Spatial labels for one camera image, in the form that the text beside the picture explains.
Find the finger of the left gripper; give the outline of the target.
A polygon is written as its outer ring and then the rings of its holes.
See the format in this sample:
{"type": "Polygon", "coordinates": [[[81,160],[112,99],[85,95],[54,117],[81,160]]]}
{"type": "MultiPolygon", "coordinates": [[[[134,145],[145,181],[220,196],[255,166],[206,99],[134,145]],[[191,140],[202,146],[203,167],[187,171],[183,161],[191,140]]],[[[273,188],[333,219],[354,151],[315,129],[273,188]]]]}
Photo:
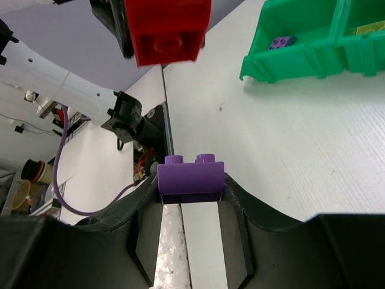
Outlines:
{"type": "Polygon", "coordinates": [[[134,56],[124,0],[90,0],[94,16],[115,36],[124,58],[134,56]]]}

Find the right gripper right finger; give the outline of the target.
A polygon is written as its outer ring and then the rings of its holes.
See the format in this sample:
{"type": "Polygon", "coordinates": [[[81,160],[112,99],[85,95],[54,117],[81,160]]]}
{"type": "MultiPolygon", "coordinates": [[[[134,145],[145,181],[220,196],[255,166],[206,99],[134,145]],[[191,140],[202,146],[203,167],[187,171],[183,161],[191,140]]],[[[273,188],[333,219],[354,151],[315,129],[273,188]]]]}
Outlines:
{"type": "Polygon", "coordinates": [[[225,177],[218,203],[229,288],[383,288],[384,216],[296,220],[225,177]]]}

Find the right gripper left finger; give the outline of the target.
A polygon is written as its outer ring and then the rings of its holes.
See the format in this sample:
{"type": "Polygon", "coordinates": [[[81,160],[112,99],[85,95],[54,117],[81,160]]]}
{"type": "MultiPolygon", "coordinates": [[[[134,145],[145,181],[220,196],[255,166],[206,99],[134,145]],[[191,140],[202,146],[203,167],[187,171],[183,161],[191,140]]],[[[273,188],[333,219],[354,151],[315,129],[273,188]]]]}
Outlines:
{"type": "Polygon", "coordinates": [[[2,217],[1,287],[150,288],[162,210],[151,175],[75,225],[53,217],[2,217]]]}

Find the red long lego brick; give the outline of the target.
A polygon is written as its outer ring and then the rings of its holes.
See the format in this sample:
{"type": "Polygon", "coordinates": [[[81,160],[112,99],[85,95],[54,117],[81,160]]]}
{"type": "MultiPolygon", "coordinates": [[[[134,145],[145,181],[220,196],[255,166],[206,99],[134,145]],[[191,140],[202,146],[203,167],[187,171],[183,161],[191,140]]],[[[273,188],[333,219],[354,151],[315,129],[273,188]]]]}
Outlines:
{"type": "Polygon", "coordinates": [[[137,66],[196,61],[211,15],[211,1],[125,1],[137,66]]]}

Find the purple curved lego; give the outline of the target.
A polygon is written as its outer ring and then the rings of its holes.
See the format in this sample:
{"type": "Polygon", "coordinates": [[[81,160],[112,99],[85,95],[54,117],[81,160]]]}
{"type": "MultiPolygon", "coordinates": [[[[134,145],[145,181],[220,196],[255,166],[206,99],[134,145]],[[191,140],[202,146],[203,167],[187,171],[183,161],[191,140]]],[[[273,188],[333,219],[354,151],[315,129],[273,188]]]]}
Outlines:
{"type": "Polygon", "coordinates": [[[158,190],[163,204],[219,202],[225,188],[225,166],[213,154],[200,154],[193,163],[181,155],[158,165],[158,190]]]}

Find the purple rectangular lego brick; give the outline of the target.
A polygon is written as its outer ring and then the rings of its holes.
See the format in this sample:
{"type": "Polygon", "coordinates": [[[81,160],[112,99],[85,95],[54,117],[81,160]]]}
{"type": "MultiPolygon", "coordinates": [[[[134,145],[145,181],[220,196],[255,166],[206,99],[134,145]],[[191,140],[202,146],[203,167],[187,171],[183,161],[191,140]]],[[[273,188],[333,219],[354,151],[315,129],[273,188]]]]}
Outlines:
{"type": "Polygon", "coordinates": [[[297,38],[295,36],[283,36],[283,37],[276,37],[270,47],[269,50],[275,50],[280,48],[285,48],[288,46],[292,46],[297,41],[297,38]]]}

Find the green compartment tray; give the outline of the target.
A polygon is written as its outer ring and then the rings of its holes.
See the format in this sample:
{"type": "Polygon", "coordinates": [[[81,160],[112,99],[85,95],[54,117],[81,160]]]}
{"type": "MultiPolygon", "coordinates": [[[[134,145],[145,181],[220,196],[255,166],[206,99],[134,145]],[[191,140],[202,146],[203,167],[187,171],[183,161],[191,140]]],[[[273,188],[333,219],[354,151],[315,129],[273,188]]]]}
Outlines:
{"type": "Polygon", "coordinates": [[[259,82],[384,70],[384,29],[356,35],[359,26],[384,24],[384,1],[265,1],[240,78],[259,82]],[[269,50],[276,37],[294,45],[269,50]]]}

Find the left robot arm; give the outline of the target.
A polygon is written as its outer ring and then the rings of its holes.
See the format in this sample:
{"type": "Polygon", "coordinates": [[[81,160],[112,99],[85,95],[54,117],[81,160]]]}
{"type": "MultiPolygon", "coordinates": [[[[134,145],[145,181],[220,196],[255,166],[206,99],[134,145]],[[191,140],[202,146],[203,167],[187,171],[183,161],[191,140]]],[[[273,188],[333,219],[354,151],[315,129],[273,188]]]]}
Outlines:
{"type": "MultiPolygon", "coordinates": [[[[32,5],[63,5],[70,1],[1,1],[1,14],[32,5]]],[[[90,1],[95,17],[116,37],[126,58],[134,56],[124,1],[90,1]]],[[[15,38],[1,19],[1,83],[18,85],[61,104],[63,130],[68,127],[68,107],[113,132],[122,143],[136,141],[152,148],[163,139],[161,128],[141,115],[141,102],[123,91],[87,81],[42,57],[15,38]]]]}

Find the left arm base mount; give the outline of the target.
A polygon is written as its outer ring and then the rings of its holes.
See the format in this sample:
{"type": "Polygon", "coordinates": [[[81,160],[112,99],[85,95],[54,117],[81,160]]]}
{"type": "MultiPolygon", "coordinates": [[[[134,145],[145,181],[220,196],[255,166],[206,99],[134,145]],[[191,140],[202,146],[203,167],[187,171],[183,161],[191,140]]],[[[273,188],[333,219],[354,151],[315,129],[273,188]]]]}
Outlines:
{"type": "Polygon", "coordinates": [[[139,182],[156,173],[169,154],[171,131],[168,106],[163,102],[142,117],[139,135],[133,142],[133,180],[139,182]]]}

